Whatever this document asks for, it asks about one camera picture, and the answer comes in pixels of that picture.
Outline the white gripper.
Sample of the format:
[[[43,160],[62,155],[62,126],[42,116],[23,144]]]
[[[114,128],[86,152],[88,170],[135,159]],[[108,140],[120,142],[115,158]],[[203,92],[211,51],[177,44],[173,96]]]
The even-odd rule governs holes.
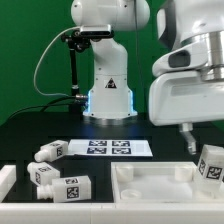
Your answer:
[[[180,124],[187,149],[194,155],[192,123],[224,119],[224,82],[203,81],[197,71],[165,73],[150,87],[149,118],[157,126]]]

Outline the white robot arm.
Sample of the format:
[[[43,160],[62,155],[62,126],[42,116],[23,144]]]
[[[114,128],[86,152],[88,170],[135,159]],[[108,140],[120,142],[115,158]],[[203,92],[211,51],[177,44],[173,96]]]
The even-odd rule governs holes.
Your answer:
[[[113,34],[147,26],[147,0],[74,0],[75,36],[88,41],[94,54],[94,84],[84,116],[101,122],[135,116],[127,85],[127,51]],[[148,116],[156,126],[177,125],[196,152],[191,135],[198,122],[224,120],[224,0],[165,0],[155,13],[153,32],[167,48],[151,62]]]

